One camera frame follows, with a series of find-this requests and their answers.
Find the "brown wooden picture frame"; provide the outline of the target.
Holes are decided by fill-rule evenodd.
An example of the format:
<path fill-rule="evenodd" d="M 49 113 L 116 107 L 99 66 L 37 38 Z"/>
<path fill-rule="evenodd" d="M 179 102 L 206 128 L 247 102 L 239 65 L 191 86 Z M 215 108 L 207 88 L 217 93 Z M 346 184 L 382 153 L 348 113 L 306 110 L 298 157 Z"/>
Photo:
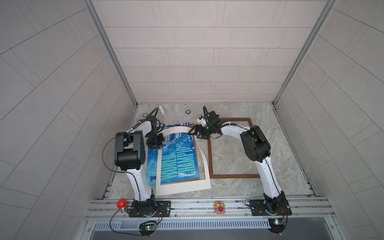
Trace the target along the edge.
<path fill-rule="evenodd" d="M 251 118 L 223 118 L 223 120 L 235 121 L 235 122 L 248 122 L 250 127 L 253 126 Z M 209 174 L 211 179 L 259 179 L 260 178 L 259 174 L 240 174 L 240 175 L 214 174 L 211 140 L 208 140 L 208 155 L 209 155 Z"/>

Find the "cream white mat board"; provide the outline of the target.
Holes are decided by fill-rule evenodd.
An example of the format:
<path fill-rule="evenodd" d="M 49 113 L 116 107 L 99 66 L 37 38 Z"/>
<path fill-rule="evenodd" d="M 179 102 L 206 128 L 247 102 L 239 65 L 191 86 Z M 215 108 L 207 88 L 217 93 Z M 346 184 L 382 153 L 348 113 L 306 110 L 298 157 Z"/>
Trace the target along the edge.
<path fill-rule="evenodd" d="M 193 191 L 208 190 L 212 188 L 207 158 L 201 146 L 198 143 L 196 143 L 196 146 L 203 160 L 204 169 L 205 169 L 205 179 L 190 181 L 190 182 L 161 185 L 162 150 L 158 150 L 156 197 L 171 195 L 171 194 L 193 192 Z"/>

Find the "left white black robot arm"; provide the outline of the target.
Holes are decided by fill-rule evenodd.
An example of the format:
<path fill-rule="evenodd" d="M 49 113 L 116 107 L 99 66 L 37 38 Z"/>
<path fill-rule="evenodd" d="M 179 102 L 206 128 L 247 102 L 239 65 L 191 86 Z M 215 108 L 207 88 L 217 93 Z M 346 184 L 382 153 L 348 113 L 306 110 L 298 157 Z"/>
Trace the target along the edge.
<path fill-rule="evenodd" d="M 151 216 L 157 211 L 156 198 L 142 170 L 146 148 L 159 150 L 163 146 L 164 127 L 155 116 L 139 120 L 131 130 L 116 133 L 114 162 L 130 180 L 134 191 L 132 208 L 135 214 Z"/>

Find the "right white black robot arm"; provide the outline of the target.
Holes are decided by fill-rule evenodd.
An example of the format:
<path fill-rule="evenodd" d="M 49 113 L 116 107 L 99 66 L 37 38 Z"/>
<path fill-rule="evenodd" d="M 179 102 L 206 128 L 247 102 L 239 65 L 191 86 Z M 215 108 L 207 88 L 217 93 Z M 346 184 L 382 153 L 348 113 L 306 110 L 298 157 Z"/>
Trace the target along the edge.
<path fill-rule="evenodd" d="M 284 191 L 279 186 L 271 163 L 271 145 L 259 126 L 243 127 L 220 119 L 214 111 L 203 107 L 204 115 L 188 135 L 208 140 L 211 135 L 226 135 L 239 139 L 246 156 L 255 163 L 264 188 L 264 208 L 269 215 L 291 215 L 292 211 Z"/>

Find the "white cylinder tube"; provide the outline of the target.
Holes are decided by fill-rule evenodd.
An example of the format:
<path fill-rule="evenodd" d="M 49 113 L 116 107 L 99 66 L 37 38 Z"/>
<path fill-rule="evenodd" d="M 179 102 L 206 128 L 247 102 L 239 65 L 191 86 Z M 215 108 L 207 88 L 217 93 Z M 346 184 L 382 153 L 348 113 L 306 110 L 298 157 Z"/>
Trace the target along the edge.
<path fill-rule="evenodd" d="M 162 105 L 159 105 L 159 110 L 163 116 L 166 114 Z"/>

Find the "red emergency stop button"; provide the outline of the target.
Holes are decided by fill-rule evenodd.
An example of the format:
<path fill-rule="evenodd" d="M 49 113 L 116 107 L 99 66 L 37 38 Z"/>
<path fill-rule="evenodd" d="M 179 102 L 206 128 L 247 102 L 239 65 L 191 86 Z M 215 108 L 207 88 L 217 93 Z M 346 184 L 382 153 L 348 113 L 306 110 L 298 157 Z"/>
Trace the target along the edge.
<path fill-rule="evenodd" d="M 125 199 L 121 199 L 117 202 L 117 208 L 122 212 L 125 213 L 127 211 L 128 203 Z"/>

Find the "pink toy figure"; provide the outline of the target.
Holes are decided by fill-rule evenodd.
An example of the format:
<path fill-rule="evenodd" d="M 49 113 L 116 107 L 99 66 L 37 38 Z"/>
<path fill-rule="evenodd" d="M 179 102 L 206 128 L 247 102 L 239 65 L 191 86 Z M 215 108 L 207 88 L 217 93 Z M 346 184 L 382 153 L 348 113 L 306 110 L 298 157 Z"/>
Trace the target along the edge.
<path fill-rule="evenodd" d="M 222 201 L 216 201 L 214 203 L 215 214 L 217 215 L 225 214 L 226 213 L 225 207 L 226 205 Z"/>

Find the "left green circuit board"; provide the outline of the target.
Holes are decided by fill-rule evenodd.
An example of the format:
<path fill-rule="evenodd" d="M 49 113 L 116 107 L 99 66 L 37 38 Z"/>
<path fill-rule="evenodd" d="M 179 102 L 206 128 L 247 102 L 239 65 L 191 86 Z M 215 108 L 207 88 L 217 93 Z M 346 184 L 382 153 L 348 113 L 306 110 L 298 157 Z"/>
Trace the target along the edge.
<path fill-rule="evenodd" d="M 150 236 L 157 229 L 158 223 L 156 221 L 147 221 L 139 225 L 139 233 L 142 236 Z"/>

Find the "green circuit board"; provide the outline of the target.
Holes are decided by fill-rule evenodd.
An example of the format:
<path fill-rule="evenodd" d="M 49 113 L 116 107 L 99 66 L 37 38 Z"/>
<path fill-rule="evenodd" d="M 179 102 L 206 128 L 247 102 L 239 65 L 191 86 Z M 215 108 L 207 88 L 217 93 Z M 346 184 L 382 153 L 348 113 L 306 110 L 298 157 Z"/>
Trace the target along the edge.
<path fill-rule="evenodd" d="M 142 236 L 150 236 L 157 229 L 158 223 L 156 221 L 147 221 L 139 225 L 139 233 Z"/>
<path fill-rule="evenodd" d="M 273 234 L 281 234 L 286 228 L 286 221 L 283 219 L 269 219 L 269 231 Z"/>

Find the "right green circuit board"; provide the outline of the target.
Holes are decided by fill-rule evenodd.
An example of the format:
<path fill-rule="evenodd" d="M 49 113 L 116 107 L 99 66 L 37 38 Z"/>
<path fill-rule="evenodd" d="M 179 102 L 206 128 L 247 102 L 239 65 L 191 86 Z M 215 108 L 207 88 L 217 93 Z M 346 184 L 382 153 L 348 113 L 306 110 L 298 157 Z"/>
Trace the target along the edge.
<path fill-rule="evenodd" d="M 269 231 L 273 234 L 281 234 L 286 228 L 286 221 L 283 219 L 269 219 Z"/>

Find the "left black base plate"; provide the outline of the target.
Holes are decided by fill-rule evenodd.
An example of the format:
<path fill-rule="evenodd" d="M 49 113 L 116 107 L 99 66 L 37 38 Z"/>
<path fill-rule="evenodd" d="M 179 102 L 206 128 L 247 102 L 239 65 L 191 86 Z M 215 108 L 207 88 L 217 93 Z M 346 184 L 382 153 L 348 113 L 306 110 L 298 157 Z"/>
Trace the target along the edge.
<path fill-rule="evenodd" d="M 134 201 L 128 208 L 128 213 L 130 218 L 156 218 L 159 214 L 169 217 L 170 210 L 170 201 Z"/>

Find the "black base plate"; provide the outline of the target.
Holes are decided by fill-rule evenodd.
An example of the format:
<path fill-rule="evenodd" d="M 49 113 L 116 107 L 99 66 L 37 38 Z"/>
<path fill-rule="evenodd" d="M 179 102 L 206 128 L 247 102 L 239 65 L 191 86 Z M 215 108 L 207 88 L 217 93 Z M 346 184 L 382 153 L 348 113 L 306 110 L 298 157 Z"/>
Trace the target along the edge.
<path fill-rule="evenodd" d="M 134 201 L 128 208 L 128 213 L 130 218 L 156 218 L 159 214 L 169 217 L 170 210 L 170 201 Z"/>
<path fill-rule="evenodd" d="M 265 201 L 265 200 L 251 200 L 250 208 L 253 216 L 283 216 L 283 215 L 292 215 L 292 209 L 287 200 L 277 201 Z"/>

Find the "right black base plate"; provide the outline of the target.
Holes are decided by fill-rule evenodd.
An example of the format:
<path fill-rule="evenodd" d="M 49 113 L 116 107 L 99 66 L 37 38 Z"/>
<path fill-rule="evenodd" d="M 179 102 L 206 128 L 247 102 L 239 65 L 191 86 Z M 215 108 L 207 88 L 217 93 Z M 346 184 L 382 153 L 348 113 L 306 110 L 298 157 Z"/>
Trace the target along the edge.
<path fill-rule="evenodd" d="M 253 216 L 283 216 L 283 215 L 292 215 L 292 209 L 287 200 L 277 201 L 265 201 L 265 200 L 251 200 L 250 208 Z"/>

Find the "aluminium front rail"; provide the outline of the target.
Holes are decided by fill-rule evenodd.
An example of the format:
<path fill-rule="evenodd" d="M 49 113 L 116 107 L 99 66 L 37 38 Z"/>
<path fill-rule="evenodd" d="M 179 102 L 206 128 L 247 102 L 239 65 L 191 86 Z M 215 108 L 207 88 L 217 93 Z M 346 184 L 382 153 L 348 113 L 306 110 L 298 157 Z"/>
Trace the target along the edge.
<path fill-rule="evenodd" d="M 256 207 L 248 207 L 246 199 L 261 200 L 261 197 L 242 197 L 242 198 L 222 198 L 226 205 L 226 213 L 215 214 L 214 202 L 219 198 L 196 198 L 196 199 L 163 199 L 171 201 L 169 217 L 164 220 L 186 220 L 186 219 L 250 219 L 250 218 L 276 218 L 282 217 L 283 211 L 276 216 L 268 215 L 266 210 L 257 210 Z M 322 218 L 335 217 L 327 197 L 308 197 L 308 196 L 287 196 L 288 210 L 291 210 L 291 218 Z M 109 220 L 118 211 L 118 200 L 96 200 L 91 201 L 88 211 L 85 213 L 84 220 L 97 221 Z"/>

